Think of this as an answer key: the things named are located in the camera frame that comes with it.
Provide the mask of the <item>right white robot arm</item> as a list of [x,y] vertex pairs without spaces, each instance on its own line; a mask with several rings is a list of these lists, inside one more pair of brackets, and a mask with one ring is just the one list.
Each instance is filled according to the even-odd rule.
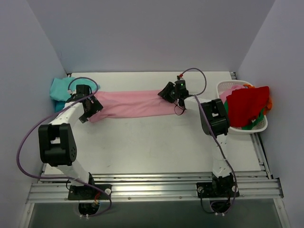
[[186,88],[185,80],[168,84],[158,93],[163,100],[176,104],[186,110],[185,102],[198,104],[201,127],[212,142],[212,193],[222,196],[228,191],[228,184],[236,184],[235,171],[227,156],[227,140],[230,122],[221,99],[200,101],[198,95],[191,95]]

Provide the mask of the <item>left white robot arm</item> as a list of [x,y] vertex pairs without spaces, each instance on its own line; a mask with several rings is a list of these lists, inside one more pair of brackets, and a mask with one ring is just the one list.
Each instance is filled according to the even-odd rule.
[[88,85],[77,85],[64,109],[49,124],[38,128],[40,159],[43,163],[60,170],[72,185],[79,186],[79,194],[91,199],[96,193],[92,175],[76,159],[77,147],[72,132],[77,121],[89,121],[103,106]]

